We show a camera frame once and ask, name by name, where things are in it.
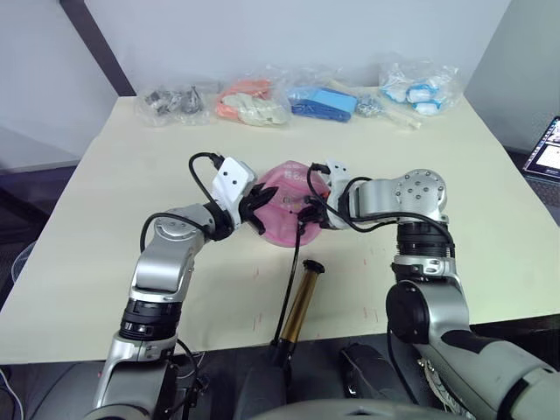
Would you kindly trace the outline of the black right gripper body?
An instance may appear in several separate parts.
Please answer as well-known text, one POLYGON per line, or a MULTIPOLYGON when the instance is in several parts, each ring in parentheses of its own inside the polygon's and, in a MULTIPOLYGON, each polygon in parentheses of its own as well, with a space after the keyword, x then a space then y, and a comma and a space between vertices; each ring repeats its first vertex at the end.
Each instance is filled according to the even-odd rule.
POLYGON ((329 219, 328 209, 326 208, 329 195, 329 192, 322 192, 312 195, 317 214, 316 222, 322 229, 333 229, 333 225, 329 219))

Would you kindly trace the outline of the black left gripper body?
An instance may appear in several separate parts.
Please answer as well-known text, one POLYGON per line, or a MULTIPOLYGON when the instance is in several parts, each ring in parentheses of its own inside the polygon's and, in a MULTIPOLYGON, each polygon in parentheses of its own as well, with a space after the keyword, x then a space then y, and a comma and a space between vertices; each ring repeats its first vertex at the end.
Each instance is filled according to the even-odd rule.
POLYGON ((230 205, 230 219, 232 229, 238 229, 242 223, 249 220, 255 211, 259 185, 253 185, 243 191, 236 192, 230 205))

